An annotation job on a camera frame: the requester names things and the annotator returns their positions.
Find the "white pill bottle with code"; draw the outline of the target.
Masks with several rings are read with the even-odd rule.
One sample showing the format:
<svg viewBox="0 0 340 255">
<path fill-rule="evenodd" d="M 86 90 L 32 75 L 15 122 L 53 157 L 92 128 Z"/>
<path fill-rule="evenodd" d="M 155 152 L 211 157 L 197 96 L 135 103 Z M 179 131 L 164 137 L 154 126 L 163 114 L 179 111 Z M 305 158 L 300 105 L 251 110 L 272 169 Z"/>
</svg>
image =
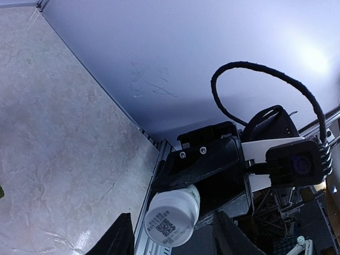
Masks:
<svg viewBox="0 0 340 255">
<path fill-rule="evenodd" d="M 194 185 L 156 193 L 144 219 L 148 237 L 165 247 L 185 244 L 194 232 L 200 212 L 200 194 Z"/>
</svg>

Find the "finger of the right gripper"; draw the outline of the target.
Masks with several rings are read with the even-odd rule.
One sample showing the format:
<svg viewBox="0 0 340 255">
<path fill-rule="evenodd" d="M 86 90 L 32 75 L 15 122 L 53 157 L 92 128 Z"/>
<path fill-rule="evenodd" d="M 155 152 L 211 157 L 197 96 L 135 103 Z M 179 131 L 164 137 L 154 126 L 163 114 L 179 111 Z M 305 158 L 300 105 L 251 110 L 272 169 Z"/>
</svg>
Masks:
<svg viewBox="0 0 340 255">
<path fill-rule="evenodd" d="M 163 163 L 158 191 L 182 189 L 215 175 L 220 176 L 218 180 L 240 183 L 241 143 L 237 137 L 170 153 Z"/>
</svg>

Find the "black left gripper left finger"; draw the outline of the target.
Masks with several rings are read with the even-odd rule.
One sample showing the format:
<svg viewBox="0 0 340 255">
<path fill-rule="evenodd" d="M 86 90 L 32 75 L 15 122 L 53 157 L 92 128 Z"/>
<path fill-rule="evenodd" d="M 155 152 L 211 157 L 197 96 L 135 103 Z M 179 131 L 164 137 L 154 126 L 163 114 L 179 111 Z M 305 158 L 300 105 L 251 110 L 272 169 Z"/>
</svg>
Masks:
<svg viewBox="0 0 340 255">
<path fill-rule="evenodd" d="M 121 213 L 86 255 L 133 255 L 134 234 L 130 213 Z"/>
</svg>

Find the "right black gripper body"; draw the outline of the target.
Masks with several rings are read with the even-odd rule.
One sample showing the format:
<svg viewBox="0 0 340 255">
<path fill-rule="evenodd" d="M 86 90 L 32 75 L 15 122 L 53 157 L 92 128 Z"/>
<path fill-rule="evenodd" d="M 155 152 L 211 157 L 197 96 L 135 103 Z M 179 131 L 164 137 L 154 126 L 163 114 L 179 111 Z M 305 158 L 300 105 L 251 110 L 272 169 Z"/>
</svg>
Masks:
<svg viewBox="0 0 340 255">
<path fill-rule="evenodd" d="M 202 146 L 225 137 L 237 137 L 241 142 L 241 134 L 233 122 L 209 125 L 184 134 L 180 134 L 177 140 L 181 143 L 182 150 Z M 240 183 L 218 180 L 219 175 L 215 175 L 206 180 L 193 184 L 200 194 L 199 219 L 210 215 L 216 209 L 223 207 L 226 203 L 245 191 L 244 173 L 245 162 L 241 150 L 241 181 Z"/>
</svg>

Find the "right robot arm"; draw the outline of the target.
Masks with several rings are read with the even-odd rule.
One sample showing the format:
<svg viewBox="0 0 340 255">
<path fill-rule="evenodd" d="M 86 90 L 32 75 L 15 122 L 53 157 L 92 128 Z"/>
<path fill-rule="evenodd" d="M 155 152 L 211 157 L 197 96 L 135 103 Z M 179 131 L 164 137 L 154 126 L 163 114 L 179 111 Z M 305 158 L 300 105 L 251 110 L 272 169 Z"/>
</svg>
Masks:
<svg viewBox="0 0 340 255">
<path fill-rule="evenodd" d="M 208 225 L 215 210 L 243 198 L 251 203 L 250 181 L 245 173 L 245 143 L 251 160 L 264 155 L 266 140 L 296 138 L 298 131 L 281 106 L 255 115 L 243 131 L 226 121 L 178 136 L 182 148 L 159 164 L 159 174 L 144 228 L 165 247 L 185 244 L 197 228 Z"/>
</svg>

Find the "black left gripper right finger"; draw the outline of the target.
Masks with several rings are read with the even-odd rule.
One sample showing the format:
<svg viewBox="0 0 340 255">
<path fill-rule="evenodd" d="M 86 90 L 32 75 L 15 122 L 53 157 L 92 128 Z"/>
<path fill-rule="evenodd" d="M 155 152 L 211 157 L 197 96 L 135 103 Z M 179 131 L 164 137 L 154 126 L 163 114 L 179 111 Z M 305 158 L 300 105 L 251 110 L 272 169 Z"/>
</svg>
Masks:
<svg viewBox="0 0 340 255">
<path fill-rule="evenodd" d="M 224 211 L 215 211 L 212 222 L 214 253 L 219 255 L 264 255 Z"/>
</svg>

